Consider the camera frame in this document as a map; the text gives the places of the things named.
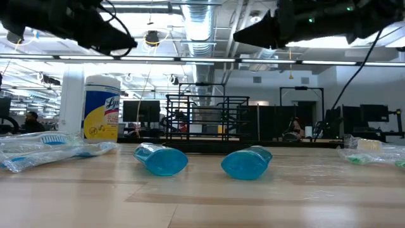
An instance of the blue bottle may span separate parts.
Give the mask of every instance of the blue bottle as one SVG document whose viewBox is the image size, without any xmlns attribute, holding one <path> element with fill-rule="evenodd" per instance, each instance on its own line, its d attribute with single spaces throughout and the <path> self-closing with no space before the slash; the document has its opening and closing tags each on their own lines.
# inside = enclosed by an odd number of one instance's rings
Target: blue bottle
<svg viewBox="0 0 405 228">
<path fill-rule="evenodd" d="M 267 169 L 273 155 L 262 146 L 252 146 L 226 156 L 222 169 L 231 177 L 240 180 L 254 180 Z"/>
<path fill-rule="evenodd" d="M 171 176 L 187 165 L 189 159 L 181 151 L 144 142 L 134 152 L 134 157 L 155 175 Z"/>
</svg>

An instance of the desk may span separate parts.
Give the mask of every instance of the desk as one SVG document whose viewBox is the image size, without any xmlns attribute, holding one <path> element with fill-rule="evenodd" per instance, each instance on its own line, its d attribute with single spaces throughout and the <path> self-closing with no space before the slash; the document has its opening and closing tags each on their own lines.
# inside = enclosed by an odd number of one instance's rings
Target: desk
<svg viewBox="0 0 405 228">
<path fill-rule="evenodd" d="M 203 155 L 155 177 L 135 147 L 0 171 L 0 227 L 405 227 L 405 173 L 395 167 L 351 165 L 334 149 L 272 148 L 255 181 L 231 179 L 223 156 Z"/>
</svg>

